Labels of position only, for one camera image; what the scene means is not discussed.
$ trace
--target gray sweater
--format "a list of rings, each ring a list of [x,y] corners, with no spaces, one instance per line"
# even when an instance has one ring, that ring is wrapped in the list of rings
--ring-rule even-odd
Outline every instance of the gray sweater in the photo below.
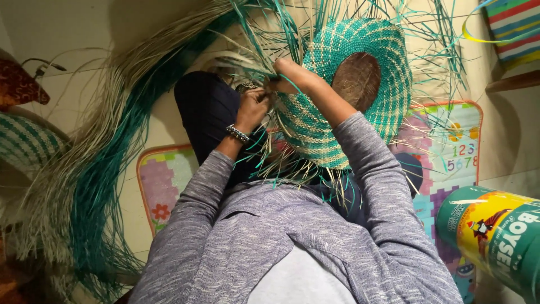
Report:
[[[130,303],[247,303],[295,243],[358,303],[462,303],[380,136],[360,112],[334,135],[362,189],[369,230],[293,185],[241,184],[224,197],[234,162],[214,151],[152,242]]]

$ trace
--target woven hat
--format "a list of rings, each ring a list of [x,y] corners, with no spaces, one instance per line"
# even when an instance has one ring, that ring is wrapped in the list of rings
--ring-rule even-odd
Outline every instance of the woven hat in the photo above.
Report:
[[[68,144],[32,121],[0,113],[0,159],[31,180],[51,159],[60,157]]]
[[[331,84],[338,66],[357,52],[370,54],[379,64],[379,92],[364,115],[388,143],[397,134],[411,98],[412,75],[401,28],[368,18],[328,23],[313,39],[302,66]],[[283,136],[296,152],[321,167],[349,169],[330,125],[311,100],[303,94],[281,100],[276,111]]]

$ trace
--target boysen paint can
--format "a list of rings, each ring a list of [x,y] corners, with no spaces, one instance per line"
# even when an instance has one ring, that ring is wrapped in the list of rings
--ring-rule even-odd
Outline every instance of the boysen paint can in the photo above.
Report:
[[[464,187],[444,200],[435,227],[443,241],[520,294],[527,304],[540,300],[540,201]]]

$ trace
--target hand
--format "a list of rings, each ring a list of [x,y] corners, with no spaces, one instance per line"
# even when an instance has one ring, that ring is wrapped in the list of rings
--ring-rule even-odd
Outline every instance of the hand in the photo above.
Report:
[[[263,88],[248,90],[240,97],[240,109],[234,127],[240,132],[251,133],[265,118],[270,98]]]
[[[288,58],[279,58],[274,62],[274,70],[278,74],[282,74],[289,78],[301,91],[306,95],[310,95],[311,88],[317,86],[321,82],[326,82],[317,74],[308,71],[302,66],[296,64]],[[280,77],[278,80],[270,80],[266,84],[270,90],[279,91],[287,94],[297,94],[298,90],[285,78]]]

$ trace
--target bracelet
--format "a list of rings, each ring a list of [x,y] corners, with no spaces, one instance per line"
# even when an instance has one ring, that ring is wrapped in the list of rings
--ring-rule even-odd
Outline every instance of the bracelet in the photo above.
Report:
[[[241,141],[242,144],[246,144],[249,142],[249,137],[246,134],[240,132],[237,128],[233,127],[232,124],[225,128],[225,130],[227,130],[227,132],[229,132],[232,136],[236,137],[237,140]]]

